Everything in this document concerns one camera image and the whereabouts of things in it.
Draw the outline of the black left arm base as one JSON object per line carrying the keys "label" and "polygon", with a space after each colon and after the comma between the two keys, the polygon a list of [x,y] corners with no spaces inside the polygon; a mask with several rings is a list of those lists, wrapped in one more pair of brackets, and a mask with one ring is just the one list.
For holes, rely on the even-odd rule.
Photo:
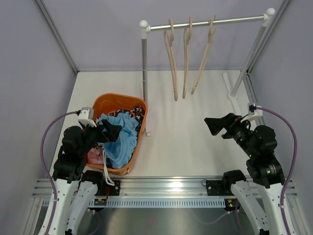
{"label": "black left arm base", "polygon": [[97,183],[98,186],[97,193],[95,196],[119,196],[120,194],[120,180],[114,180],[114,185],[108,185],[105,181]]}

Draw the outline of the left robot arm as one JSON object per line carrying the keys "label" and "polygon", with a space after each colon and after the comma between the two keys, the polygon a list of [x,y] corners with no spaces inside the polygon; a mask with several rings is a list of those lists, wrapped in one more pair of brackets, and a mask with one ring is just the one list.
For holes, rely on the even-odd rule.
{"label": "left robot arm", "polygon": [[107,120],[101,124],[72,126],[65,130],[51,176],[52,195],[41,235],[75,235],[95,195],[107,197],[119,181],[105,180],[99,171],[87,170],[86,156],[99,142],[115,142],[122,129]]}

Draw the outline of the orange camouflage shorts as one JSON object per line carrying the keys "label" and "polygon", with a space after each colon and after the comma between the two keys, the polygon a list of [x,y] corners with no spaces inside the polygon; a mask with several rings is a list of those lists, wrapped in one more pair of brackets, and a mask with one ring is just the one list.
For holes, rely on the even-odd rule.
{"label": "orange camouflage shorts", "polygon": [[122,127],[121,132],[138,138],[144,116],[144,108],[140,104],[137,104],[131,110],[117,109],[107,115],[102,114],[95,119],[95,123],[101,124],[101,120],[105,119],[112,125],[120,125]]}

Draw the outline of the blue shorts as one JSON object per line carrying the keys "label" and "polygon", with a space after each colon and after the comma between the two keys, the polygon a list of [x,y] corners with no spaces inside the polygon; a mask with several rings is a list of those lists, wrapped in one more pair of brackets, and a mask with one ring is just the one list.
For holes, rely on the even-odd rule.
{"label": "blue shorts", "polygon": [[119,113],[116,117],[102,114],[101,120],[107,120],[112,125],[121,126],[118,139],[115,142],[104,143],[105,154],[109,158],[113,169],[126,166],[137,145],[136,127],[139,122],[130,112]]}

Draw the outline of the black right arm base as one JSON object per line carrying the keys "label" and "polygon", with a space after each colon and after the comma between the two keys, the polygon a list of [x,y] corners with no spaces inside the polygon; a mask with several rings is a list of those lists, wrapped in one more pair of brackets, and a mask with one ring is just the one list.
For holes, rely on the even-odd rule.
{"label": "black right arm base", "polygon": [[233,196],[234,194],[224,187],[222,180],[206,180],[205,187],[208,196]]}

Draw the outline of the pink shark print shorts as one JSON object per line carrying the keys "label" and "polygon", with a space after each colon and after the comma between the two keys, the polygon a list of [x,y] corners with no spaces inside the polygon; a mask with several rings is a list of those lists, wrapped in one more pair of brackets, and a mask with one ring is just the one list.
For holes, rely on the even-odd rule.
{"label": "pink shark print shorts", "polygon": [[104,148],[92,148],[87,154],[88,163],[91,165],[104,165],[103,162]]}

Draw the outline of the wooden hanger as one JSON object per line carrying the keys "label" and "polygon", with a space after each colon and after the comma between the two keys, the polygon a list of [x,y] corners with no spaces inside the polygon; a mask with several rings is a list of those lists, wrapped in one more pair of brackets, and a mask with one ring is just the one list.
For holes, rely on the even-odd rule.
{"label": "wooden hanger", "polygon": [[192,90],[191,90],[191,94],[195,93],[195,90],[196,90],[196,88],[200,82],[204,68],[206,66],[207,60],[208,60],[210,52],[211,52],[211,47],[212,47],[215,32],[216,32],[216,27],[213,26],[213,22],[214,22],[215,18],[216,18],[216,15],[214,15],[210,21],[207,44],[206,44],[206,47],[205,47],[205,50],[203,53],[203,57],[202,57],[200,68],[198,70],[197,77],[195,79],[195,82],[194,82]]}
{"label": "wooden hanger", "polygon": [[185,99],[187,93],[188,71],[189,71],[189,41],[192,36],[193,18],[189,18],[189,27],[184,29],[183,44],[184,44],[184,80],[182,98]]}
{"label": "wooden hanger", "polygon": [[173,20],[169,19],[168,21],[171,34],[168,34],[167,31],[164,31],[164,44],[167,51],[170,69],[172,74],[172,82],[173,82],[173,93],[174,93],[174,101],[178,100],[178,80],[177,80],[177,65],[176,59],[173,51],[173,41],[174,41],[174,24]]}

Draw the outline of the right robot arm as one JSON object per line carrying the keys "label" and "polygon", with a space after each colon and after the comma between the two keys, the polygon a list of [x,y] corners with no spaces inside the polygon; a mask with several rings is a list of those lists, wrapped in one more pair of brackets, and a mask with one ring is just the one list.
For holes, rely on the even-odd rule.
{"label": "right robot arm", "polygon": [[246,177],[240,170],[225,172],[221,179],[222,190],[233,194],[244,209],[256,235],[294,235],[290,210],[286,204],[288,180],[274,155],[277,147],[276,134],[265,125],[250,129],[250,122],[263,115],[257,106],[255,111],[242,117],[229,113],[221,118],[205,118],[213,136],[225,129],[223,139],[233,139],[247,154],[247,170],[256,185],[262,204],[251,192]]}

